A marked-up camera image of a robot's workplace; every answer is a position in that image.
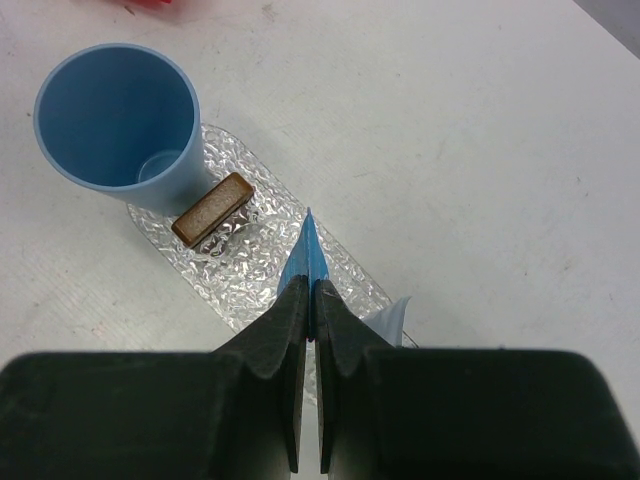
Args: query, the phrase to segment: small wooden block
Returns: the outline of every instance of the small wooden block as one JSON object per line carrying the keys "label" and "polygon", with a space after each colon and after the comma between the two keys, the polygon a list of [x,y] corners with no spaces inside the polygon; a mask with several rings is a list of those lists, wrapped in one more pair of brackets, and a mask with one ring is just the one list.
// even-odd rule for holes
{"label": "small wooden block", "polygon": [[253,187],[239,173],[232,173],[183,213],[171,230],[193,248],[229,215],[253,196]]}

